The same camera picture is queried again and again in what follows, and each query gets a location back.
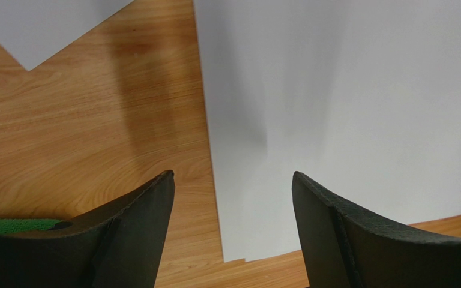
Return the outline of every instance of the wooden floor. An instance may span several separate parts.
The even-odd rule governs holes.
[[[308,286],[300,252],[223,263],[191,1],[135,0],[30,72],[0,47],[0,217],[70,218],[167,169],[156,287]]]

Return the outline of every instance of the white sheet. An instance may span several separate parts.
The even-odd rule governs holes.
[[[0,0],[0,44],[31,70],[133,0]]]
[[[225,261],[299,249],[291,177],[461,214],[461,1],[195,0]]]

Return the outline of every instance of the wood grain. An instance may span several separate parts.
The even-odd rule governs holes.
[[[0,47],[0,217],[70,218],[166,169],[157,287],[308,286],[299,251],[223,263],[191,1],[135,0],[30,72]]]

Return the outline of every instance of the green mat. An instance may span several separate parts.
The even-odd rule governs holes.
[[[48,230],[61,220],[56,219],[0,219],[0,234],[31,230]]]

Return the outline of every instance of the black plastic part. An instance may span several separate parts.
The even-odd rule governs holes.
[[[292,194],[310,287],[461,287],[461,238],[389,220],[299,172]]]
[[[0,287],[154,287],[174,190],[163,172],[70,226],[0,235]]]

